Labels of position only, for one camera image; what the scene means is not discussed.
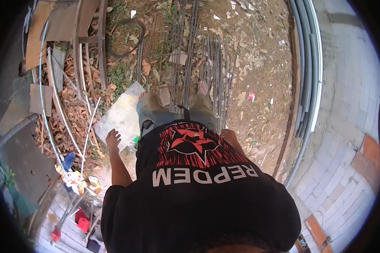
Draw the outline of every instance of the tile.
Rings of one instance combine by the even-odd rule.
[[[369,160],[363,154],[357,153],[352,161],[352,168],[362,174],[368,163]]]

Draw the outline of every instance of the dry leaf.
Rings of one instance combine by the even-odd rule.
[[[130,40],[132,40],[135,44],[138,43],[139,39],[137,37],[135,37],[134,35],[130,35]]]
[[[149,71],[151,71],[151,64],[147,63],[145,60],[142,60],[143,71],[146,76],[149,75]]]
[[[159,82],[160,81],[160,76],[159,76],[159,72],[157,71],[157,69],[156,68],[152,68],[152,73],[153,73],[153,75],[155,76],[155,78]]]

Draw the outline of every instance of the pipe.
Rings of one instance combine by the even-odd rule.
[[[58,161],[61,168],[64,171],[66,171],[63,163],[61,162],[59,154],[56,151],[55,141],[53,140],[52,132],[49,129],[48,119],[46,118],[46,112],[45,112],[44,94],[42,92],[42,51],[44,50],[44,42],[45,42],[45,35],[46,35],[46,29],[47,28],[48,28],[48,22],[45,23],[45,29],[44,29],[44,33],[42,35],[42,40],[41,40],[42,41],[41,42],[41,52],[40,52],[40,58],[39,58],[39,91],[40,91],[40,95],[41,95],[42,114],[44,115],[45,127],[46,127],[46,130],[48,131],[49,141],[51,142],[53,153],[55,154],[56,160]]]
[[[300,94],[299,94],[299,104],[301,104],[303,99],[303,92],[304,92],[304,73],[305,73],[305,51],[304,51],[304,36],[303,36],[303,28],[301,26],[301,20],[300,15],[298,14],[297,6],[295,5],[294,0],[290,0],[290,8],[291,12],[294,15],[295,24],[297,26],[297,34],[298,34],[298,40],[299,40],[299,47],[300,47]]]
[[[72,142],[73,144],[75,145],[76,149],[77,149],[77,152],[79,153],[79,155],[83,158],[83,160],[85,159],[83,157],[83,154],[82,154],[82,151],[80,150],[79,146],[77,145],[76,143],[76,140],[75,138],[73,137],[73,134],[72,134],[72,131],[71,131],[71,128],[69,127],[69,124],[68,124],[68,121],[66,120],[66,117],[65,117],[65,113],[63,112],[63,107],[62,107],[62,103],[59,99],[59,95],[58,95],[58,90],[56,89],[56,84],[55,84],[55,77],[53,76],[53,67],[52,67],[52,50],[49,48],[48,49],[48,63],[49,63],[49,71],[51,73],[51,81],[52,81],[52,84],[53,84],[53,89],[54,89],[54,94],[55,94],[55,98],[56,98],[56,103],[58,104],[58,108],[59,108],[59,112],[62,116],[62,119],[65,123],[65,126],[66,126],[66,129],[68,131],[68,134],[69,136],[71,137],[72,139]]]
[[[314,113],[314,121],[311,125],[311,132],[315,130],[315,124],[318,117],[319,106],[321,102],[321,93],[322,93],[322,84],[323,84],[323,55],[322,55],[322,43],[321,43],[321,32],[319,29],[318,18],[315,12],[314,4],[311,0],[304,0],[305,7],[307,9],[307,14],[310,23],[313,23],[314,32],[312,32],[316,36],[317,47],[318,47],[318,66],[319,66],[319,76],[318,76],[318,93],[317,93],[317,104],[315,107]]]
[[[315,48],[315,43],[316,43],[315,42],[315,39],[316,39],[315,35],[314,34],[310,34],[309,38],[310,38],[311,47]],[[312,68],[313,69],[318,69],[318,62],[313,61],[312,62]],[[313,120],[314,120],[314,109],[315,109],[316,102],[317,102],[317,100],[316,100],[317,99],[316,94],[318,92],[318,85],[319,85],[318,75],[317,74],[318,74],[317,72],[314,72],[314,75],[313,75],[313,78],[312,78],[312,84],[313,84],[312,85],[312,96],[311,96],[312,98],[311,98],[311,102],[310,102],[310,105],[309,105],[309,113],[308,113],[307,125],[312,125]],[[299,152],[299,154],[297,156],[297,160],[295,161],[294,167],[291,170],[289,179],[287,180],[286,184],[284,185],[286,189],[289,188],[293,177],[295,176],[295,174],[298,171],[298,168],[300,167],[300,162],[301,162],[301,159],[303,158],[304,152],[305,152],[305,150],[307,148],[310,134],[311,134],[310,128],[306,128],[305,132],[304,132],[303,143],[301,144],[301,149],[300,149],[300,152]]]
[[[312,89],[312,60],[311,60],[311,44],[309,42],[309,21],[307,17],[307,12],[304,8],[302,0],[296,0],[298,12],[301,17],[301,24],[303,28],[304,36],[304,50],[305,50],[305,77],[304,77],[304,94],[301,105],[304,108],[304,112],[308,112],[310,100],[311,100],[311,89]]]
[[[80,170],[80,175],[83,176],[83,165],[85,164],[85,154],[86,154],[86,146],[87,146],[87,139],[89,138],[89,133],[90,133],[90,129],[91,129],[91,124],[93,123],[93,119],[94,119],[94,115],[96,114],[96,111],[97,111],[97,108],[98,108],[98,105],[100,104],[100,100],[101,100],[101,97],[98,98],[97,100],[97,104],[96,104],[96,107],[94,108],[94,112],[93,114],[91,115],[91,120],[90,120],[90,124],[89,124],[89,128],[87,130],[87,135],[86,135],[86,140],[85,140],[85,146],[83,148],[83,160],[82,160],[82,168]]]
[[[13,128],[11,128],[9,131],[7,131],[7,133],[5,133],[5,135],[3,136],[3,138],[0,140],[0,148],[13,136],[15,135],[18,131],[20,131],[21,129],[23,129],[23,127],[25,127],[26,125],[28,125],[30,122],[36,120],[38,117],[38,114],[34,113],[32,115],[30,115],[28,118],[24,118],[21,122],[19,122],[18,124],[16,124]]]
[[[82,44],[79,44],[80,50],[79,50],[79,55],[80,55],[80,72],[82,73],[82,84],[83,84],[83,90],[85,93],[87,93],[86,90],[86,80],[85,80],[85,71],[83,70],[83,51],[82,51]],[[89,98],[85,94],[85,99],[86,99],[86,104],[87,104],[87,109],[89,110],[89,114],[91,116],[91,108],[90,108],[90,102]]]

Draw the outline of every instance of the person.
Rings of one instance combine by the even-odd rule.
[[[106,144],[112,169],[101,232],[107,252],[288,251],[301,222],[284,186],[251,162],[229,129],[216,133],[205,82],[184,119],[139,97],[141,126],[132,181],[119,137]]]

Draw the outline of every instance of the dirt ground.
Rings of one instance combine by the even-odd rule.
[[[129,18],[130,11],[136,10],[135,17],[142,18],[147,29],[142,59],[150,63],[151,68],[160,71],[158,54],[161,51],[165,10],[157,7],[162,3],[163,1],[153,0],[109,1],[109,6],[113,7],[113,10],[107,16],[107,34],[111,38],[113,51],[126,53],[135,45],[128,36],[139,36],[139,30],[133,26],[117,27],[115,23]],[[226,126],[237,133],[238,140],[249,158],[263,172],[272,175],[284,141],[292,102],[292,53],[289,37],[291,16],[284,0],[274,0],[269,3],[264,0],[249,0],[243,3],[246,6],[250,5],[249,10],[244,10],[240,2],[234,4],[233,10],[230,0],[200,1],[197,33],[207,35],[214,34],[214,30],[221,31],[223,44],[228,43],[232,58],[235,56],[238,44],[240,45]],[[150,37],[154,18],[156,24],[151,47]],[[114,98],[117,98],[136,79],[136,63],[136,54],[123,59],[108,58],[109,78],[116,86]],[[150,90],[157,93],[158,81],[152,75],[152,71],[149,76],[142,71],[141,80],[143,84],[148,81]],[[250,92],[255,94],[253,102],[248,101]],[[128,151],[123,151],[120,155],[132,179],[135,179],[135,155]],[[106,182],[110,181],[107,178],[111,177],[108,162],[105,161],[103,166],[97,166],[92,173],[99,177],[102,188],[106,190],[108,188]]]

